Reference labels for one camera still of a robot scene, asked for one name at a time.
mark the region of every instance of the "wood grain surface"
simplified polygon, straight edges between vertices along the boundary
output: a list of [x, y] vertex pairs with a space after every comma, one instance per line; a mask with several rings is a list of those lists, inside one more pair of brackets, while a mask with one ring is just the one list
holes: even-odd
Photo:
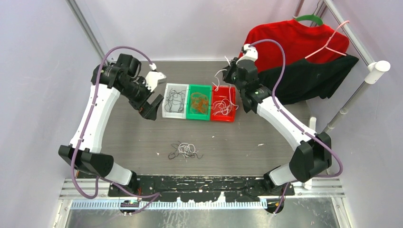
[[[157, 70], [167, 76], [167, 83], [211, 85], [214, 74], [226, 62], [169, 61], [156, 62]], [[140, 75], [148, 73], [143, 65]], [[163, 94], [165, 85], [156, 89]], [[288, 163], [293, 151], [287, 141], [270, 123], [252, 111], [243, 111], [239, 94], [235, 122], [213, 122], [162, 118], [145, 120], [125, 97], [120, 97], [109, 118], [102, 153], [137, 174], [161, 175], [263, 175]], [[309, 111], [305, 102], [286, 105], [301, 122], [307, 124]], [[174, 150], [172, 143], [192, 143], [201, 159], [179, 156], [168, 160]]]

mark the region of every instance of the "clothes rail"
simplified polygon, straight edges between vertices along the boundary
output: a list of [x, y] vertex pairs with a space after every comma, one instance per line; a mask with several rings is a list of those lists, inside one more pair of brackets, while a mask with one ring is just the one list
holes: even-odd
[[[294, 18], [298, 16], [303, 3], [304, 3], [304, 0], [300, 0], [298, 2], [297, 9], [294, 14]], [[332, 13], [333, 17], [336, 19], [336, 21], [339, 24], [341, 24], [345, 21], [345, 19], [343, 19], [342, 15], [338, 11], [337, 7], [335, 6], [335, 4], [333, 3], [332, 0], [322, 0], [322, 2], [320, 4], [321, 5], [320, 5], [319, 9], [317, 9], [315, 11], [315, 14], [320, 13], [319, 17], [323, 17], [326, 9], [329, 9], [329, 11]], [[374, 59], [372, 58], [372, 56], [366, 50], [365, 46], [361, 43], [361, 41], [352, 32], [349, 25], [345, 24], [344, 26], [342, 26], [342, 29], [343, 29], [344, 33], [346, 34], [346, 36], [350, 39], [350, 42], [353, 44], [354, 48], [357, 50], [361, 59], [367, 65], [367, 68], [370, 72], [365, 77], [365, 80], [362, 82], [362, 84], [356, 89], [356, 91], [350, 97], [350, 99], [348, 99], [348, 101], [343, 105], [343, 107], [338, 111], [338, 113], [333, 117], [333, 119], [326, 125], [325, 129], [323, 130], [326, 133], [328, 133], [334, 129], [335, 125], [348, 113], [348, 110], [358, 100], [358, 98], [361, 97], [361, 95], [364, 94], [364, 92], [372, 84], [377, 82], [378, 79], [385, 72], [389, 71], [390, 67], [391, 67], [390, 63], [387, 61], [382, 60], [382, 61], [375, 62]]]

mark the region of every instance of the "metal sheet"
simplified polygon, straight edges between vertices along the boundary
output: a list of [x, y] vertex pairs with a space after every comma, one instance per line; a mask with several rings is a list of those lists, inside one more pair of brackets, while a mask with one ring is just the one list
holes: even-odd
[[[226, 62], [176, 61], [157, 62], [157, 70], [167, 76], [167, 83], [211, 85], [214, 74]], [[140, 75], [148, 72], [146, 64]], [[156, 93], [163, 94], [165, 86]], [[237, 94], [238, 105], [242, 105]], [[307, 124], [309, 112], [305, 102], [286, 108]], [[203, 158], [177, 157], [168, 160], [171, 143], [193, 143]], [[242, 107], [235, 122], [212, 122], [162, 118], [161, 108], [156, 121], [144, 120], [120, 97], [105, 130], [102, 153], [113, 155], [115, 162], [138, 174], [160, 175], [263, 175], [288, 163], [293, 151], [290, 145], [263, 118]]]
[[287, 199], [283, 211], [274, 217], [263, 209], [146, 210], [124, 217], [117, 210], [72, 210], [67, 228], [77, 227], [307, 227], [338, 228], [332, 200]]

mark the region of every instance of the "white wall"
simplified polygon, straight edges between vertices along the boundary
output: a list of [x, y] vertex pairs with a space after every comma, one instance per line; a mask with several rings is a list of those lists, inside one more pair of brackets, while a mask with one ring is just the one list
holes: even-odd
[[[355, 227], [401, 227], [403, 180], [403, 33], [400, 0], [337, 0], [335, 4], [375, 60], [387, 60], [386, 73], [330, 133], [345, 166], [341, 181]], [[331, 14], [325, 23], [335, 24]], [[348, 53], [358, 56], [353, 48]], [[324, 129], [361, 84], [368, 71], [360, 61], [329, 100], [313, 99], [311, 111]]]
[[[224, 60], [238, 55], [256, 25], [291, 19], [297, 1], [85, 0], [79, 5], [104, 49], [129, 45], [152, 60]], [[306, 0], [303, 10], [312, 12], [313, 6], [314, 0]]]
[[65, 1], [0, 1], [0, 221], [47, 228], [98, 59]]

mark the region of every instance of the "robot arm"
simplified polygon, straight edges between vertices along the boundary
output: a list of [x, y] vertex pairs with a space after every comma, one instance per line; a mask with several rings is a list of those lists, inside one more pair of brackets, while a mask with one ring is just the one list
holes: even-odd
[[244, 53], [242, 57], [236, 57], [230, 62], [230, 66], [223, 74], [223, 80], [234, 84], [240, 92], [244, 111], [252, 110], [270, 122], [294, 151], [290, 163], [276, 167], [263, 175], [266, 187], [268, 190], [273, 190], [288, 182], [308, 181], [330, 167], [332, 159], [329, 151], [304, 133], [314, 135], [329, 147], [330, 137], [326, 133], [317, 134], [302, 124], [281, 105], [277, 98], [274, 98], [277, 107], [271, 91], [259, 82], [258, 70], [254, 63], [258, 58], [257, 50], [246, 44], [242, 52]]
[[131, 184], [131, 189], [135, 190], [136, 173], [115, 163], [111, 155], [101, 153], [102, 138], [112, 108], [120, 95], [127, 97], [130, 105], [135, 110], [138, 110], [144, 119], [155, 120], [157, 109], [163, 100], [163, 96], [158, 95], [151, 104], [147, 100], [154, 93], [155, 88], [166, 81], [166, 76], [155, 71], [155, 65], [150, 65], [152, 71], [145, 78], [138, 76], [141, 70], [141, 62], [131, 55], [119, 55], [115, 64], [103, 66], [96, 104], [89, 122], [86, 123], [95, 94], [96, 74], [99, 67], [97, 66], [93, 73], [90, 97], [80, 126], [71, 139], [69, 146], [60, 146], [59, 155], [68, 164], [71, 163], [73, 151], [80, 139], [80, 131], [87, 124], [85, 136], [78, 149], [75, 169], [104, 177], [121, 185], [127, 186]]

